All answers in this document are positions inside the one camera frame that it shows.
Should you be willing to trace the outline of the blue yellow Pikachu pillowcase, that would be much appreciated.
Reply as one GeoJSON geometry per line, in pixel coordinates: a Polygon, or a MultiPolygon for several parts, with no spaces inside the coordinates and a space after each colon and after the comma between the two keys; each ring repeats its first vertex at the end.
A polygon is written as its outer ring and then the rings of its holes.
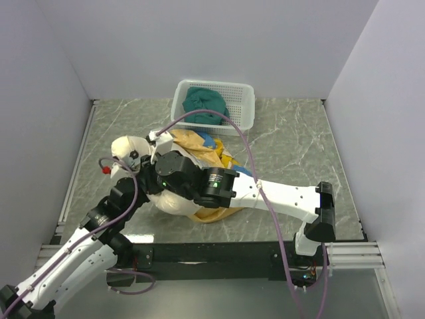
{"type": "MultiPolygon", "coordinates": [[[[232,157],[221,139],[213,138],[205,132],[195,132],[186,129],[174,129],[170,133],[174,137],[175,145],[180,146],[188,154],[194,156],[200,162],[200,166],[233,169],[252,176],[248,169],[232,157]]],[[[189,219],[197,223],[214,223],[241,210],[241,207],[199,208],[194,215],[189,216],[189,219]]]]}

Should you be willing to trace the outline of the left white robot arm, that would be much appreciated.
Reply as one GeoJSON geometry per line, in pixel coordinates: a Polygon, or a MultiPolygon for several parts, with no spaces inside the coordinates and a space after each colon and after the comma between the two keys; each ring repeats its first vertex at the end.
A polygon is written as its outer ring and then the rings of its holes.
{"type": "Polygon", "coordinates": [[[121,178],[88,212],[68,242],[17,286],[1,289],[3,318],[55,318],[64,305],[106,270],[126,272],[133,243],[121,231],[147,203],[145,173],[121,178]]]}

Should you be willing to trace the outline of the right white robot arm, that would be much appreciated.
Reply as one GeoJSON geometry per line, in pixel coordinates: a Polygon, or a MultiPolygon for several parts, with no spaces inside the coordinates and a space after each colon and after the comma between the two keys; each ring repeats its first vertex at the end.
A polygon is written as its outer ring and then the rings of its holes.
{"type": "Polygon", "coordinates": [[[318,246],[336,240],[333,186],[322,181],[300,187],[253,177],[221,167],[199,167],[178,151],[156,159],[143,156],[140,185],[148,198],[172,215],[194,215],[202,208],[253,208],[301,220],[291,250],[299,265],[308,264],[318,246]]]}

